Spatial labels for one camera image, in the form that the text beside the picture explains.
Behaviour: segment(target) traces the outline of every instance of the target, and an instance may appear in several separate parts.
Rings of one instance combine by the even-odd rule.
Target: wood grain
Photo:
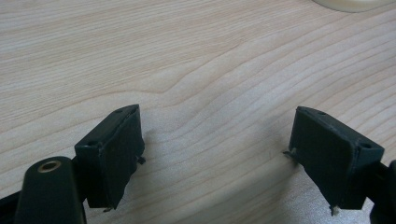
[[[331,217],[281,155],[297,105],[396,159],[396,4],[2,1],[0,68],[0,198],[140,104],[148,162],[116,211],[86,206],[89,223],[369,223],[370,202]]]

